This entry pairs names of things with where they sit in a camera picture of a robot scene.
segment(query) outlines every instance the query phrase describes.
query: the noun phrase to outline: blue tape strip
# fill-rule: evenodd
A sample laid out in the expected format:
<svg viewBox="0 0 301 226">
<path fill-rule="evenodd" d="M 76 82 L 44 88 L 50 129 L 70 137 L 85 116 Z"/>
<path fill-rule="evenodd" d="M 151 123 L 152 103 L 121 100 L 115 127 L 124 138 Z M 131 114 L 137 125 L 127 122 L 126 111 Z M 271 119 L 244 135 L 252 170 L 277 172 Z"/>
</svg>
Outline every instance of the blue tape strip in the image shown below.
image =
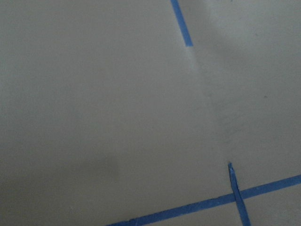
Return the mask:
<svg viewBox="0 0 301 226">
<path fill-rule="evenodd" d="M 251 198 L 254 196 L 258 196 L 261 194 L 273 192 L 279 189 L 283 189 L 286 187 L 291 187 L 299 184 L 301 184 L 301 175 L 291 177 L 291 178 L 286 178 L 276 182 L 271 182 L 265 185 L 248 188 L 246 190 L 241 191 L 240 194 L 243 199 L 247 199 L 247 198 Z M 235 202 L 234 194 L 227 194 L 227 195 L 220 196 L 218 198 L 209 199 L 209 200 L 173 208 L 170 210 L 135 218 L 130 221 L 122 221 L 108 226 L 142 226 L 142 225 L 147 225 L 162 220 L 166 220 L 169 218 L 175 218 L 181 215 L 197 212 L 200 210 L 205 210 L 216 206 L 228 204 L 231 202 Z"/>
<path fill-rule="evenodd" d="M 229 163 L 229 176 L 230 176 L 230 182 L 231 182 L 231 188 L 234 193 L 237 209 L 239 211 L 241 222 L 243 223 L 243 226 L 251 226 L 251 222 L 248 216 L 248 212 L 246 211 L 246 206 L 244 203 L 243 198 L 241 197 L 240 190 L 237 185 L 236 175 L 235 171 L 232 167 L 232 163 Z"/>
<path fill-rule="evenodd" d="M 174 13 L 175 16 L 177 17 L 177 21 L 185 41 L 185 45 L 193 46 L 178 0 L 170 0 L 170 1 L 171 4 L 173 5 Z"/>
</svg>

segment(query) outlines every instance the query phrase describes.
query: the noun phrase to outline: floor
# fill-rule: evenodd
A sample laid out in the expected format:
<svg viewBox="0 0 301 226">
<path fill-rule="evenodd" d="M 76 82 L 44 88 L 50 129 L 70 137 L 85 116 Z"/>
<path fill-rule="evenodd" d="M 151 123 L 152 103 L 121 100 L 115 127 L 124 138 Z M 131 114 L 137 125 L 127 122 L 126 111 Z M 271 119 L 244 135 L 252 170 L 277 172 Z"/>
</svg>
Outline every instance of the floor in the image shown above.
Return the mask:
<svg viewBox="0 0 301 226">
<path fill-rule="evenodd" d="M 3 0 L 0 225 L 105 226 L 301 174 L 301 2 Z M 301 185 L 245 200 L 299 225 Z M 235 203 L 151 224 L 240 226 Z"/>
</svg>

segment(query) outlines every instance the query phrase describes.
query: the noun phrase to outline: blue tape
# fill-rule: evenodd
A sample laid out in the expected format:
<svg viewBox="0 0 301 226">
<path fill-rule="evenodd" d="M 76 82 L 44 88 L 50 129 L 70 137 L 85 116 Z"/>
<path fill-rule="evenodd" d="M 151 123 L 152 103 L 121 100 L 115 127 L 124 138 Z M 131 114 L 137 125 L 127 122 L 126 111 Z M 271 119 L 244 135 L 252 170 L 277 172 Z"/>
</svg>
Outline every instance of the blue tape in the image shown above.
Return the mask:
<svg viewBox="0 0 301 226">
<path fill-rule="evenodd" d="M 248 216 L 248 212 L 246 211 L 246 206 L 244 203 L 243 198 L 241 197 L 240 190 L 238 188 L 237 180 L 235 171 L 232 167 L 232 163 L 229 163 L 229 176 L 230 176 L 230 182 L 231 182 L 231 188 L 234 193 L 237 209 L 239 211 L 241 222 L 243 223 L 243 226 L 251 226 L 251 222 Z"/>
<path fill-rule="evenodd" d="M 178 0 L 170 0 L 186 46 L 193 46 Z"/>
<path fill-rule="evenodd" d="M 247 199 L 247 198 L 251 198 L 254 196 L 258 196 L 261 194 L 273 192 L 276 190 L 280 190 L 286 187 L 291 187 L 299 184 L 301 184 L 301 175 L 271 182 L 265 185 L 248 188 L 246 190 L 241 191 L 240 194 L 243 199 Z M 132 219 L 130 221 L 122 221 L 108 226 L 142 226 L 142 225 L 147 225 L 162 220 L 166 220 L 169 218 L 175 218 L 181 215 L 197 212 L 200 210 L 205 210 L 216 206 L 225 205 L 231 202 L 235 202 L 234 194 L 227 194 L 227 195 L 220 196 L 218 198 L 193 203 L 193 204 L 173 208 L 170 210 L 165 210 L 158 213 L 153 213 L 150 215 Z"/>
</svg>

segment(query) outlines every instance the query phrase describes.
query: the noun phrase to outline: white surface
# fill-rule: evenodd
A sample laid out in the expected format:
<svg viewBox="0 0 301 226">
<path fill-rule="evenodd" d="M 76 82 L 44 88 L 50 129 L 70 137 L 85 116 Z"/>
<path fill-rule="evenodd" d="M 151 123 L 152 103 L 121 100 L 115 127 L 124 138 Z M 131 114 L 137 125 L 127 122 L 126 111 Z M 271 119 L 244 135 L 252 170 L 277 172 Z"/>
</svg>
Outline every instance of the white surface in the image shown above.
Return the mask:
<svg viewBox="0 0 301 226">
<path fill-rule="evenodd" d="M 192 48 L 168 0 L 0 3 L 1 225 L 106 225 L 228 194 L 227 161 L 241 189 L 301 174 L 301 2 L 180 5 Z M 239 222 L 229 206 L 211 225 Z"/>
</svg>

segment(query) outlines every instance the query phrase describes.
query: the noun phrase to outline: short blue tape strip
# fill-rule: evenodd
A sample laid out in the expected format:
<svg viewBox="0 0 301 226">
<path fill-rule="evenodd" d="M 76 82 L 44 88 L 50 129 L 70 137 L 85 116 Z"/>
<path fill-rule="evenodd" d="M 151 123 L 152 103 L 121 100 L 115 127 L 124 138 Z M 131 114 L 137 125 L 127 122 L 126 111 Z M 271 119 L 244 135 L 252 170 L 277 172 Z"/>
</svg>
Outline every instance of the short blue tape strip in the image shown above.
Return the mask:
<svg viewBox="0 0 301 226">
<path fill-rule="evenodd" d="M 286 187 L 291 187 L 294 185 L 301 184 L 301 175 L 279 180 L 276 182 L 271 182 L 265 185 L 260 185 L 252 188 L 248 188 L 246 190 L 243 190 L 240 192 L 241 197 L 243 199 L 251 198 L 254 196 L 258 196 L 261 194 L 273 192 L 276 190 L 280 190 Z M 216 206 L 228 204 L 231 202 L 235 202 L 234 194 L 227 194 L 220 196 L 218 198 L 209 199 L 177 208 L 173 208 L 170 210 L 165 210 L 162 212 L 146 215 L 143 217 L 135 218 L 130 221 L 122 221 L 119 223 L 111 224 L 109 226 L 141 226 L 141 225 L 147 225 L 155 222 L 159 222 L 162 220 L 166 220 L 169 218 L 175 218 L 181 215 L 197 212 L 200 210 L 205 210 L 209 208 L 213 208 Z"/>
<path fill-rule="evenodd" d="M 237 179 L 235 175 L 235 171 L 232 167 L 232 163 L 229 163 L 229 176 L 230 176 L 230 182 L 231 182 L 231 188 L 234 193 L 237 209 L 239 211 L 241 222 L 243 223 L 243 226 L 251 226 L 251 222 L 248 216 L 248 212 L 246 211 L 246 206 L 244 203 L 243 198 L 241 197 L 240 190 L 238 188 Z"/>
<path fill-rule="evenodd" d="M 177 17 L 177 21 L 185 41 L 185 45 L 193 46 L 178 0 L 170 0 L 170 1 L 171 4 L 173 5 L 174 13 L 175 16 Z"/>
</svg>

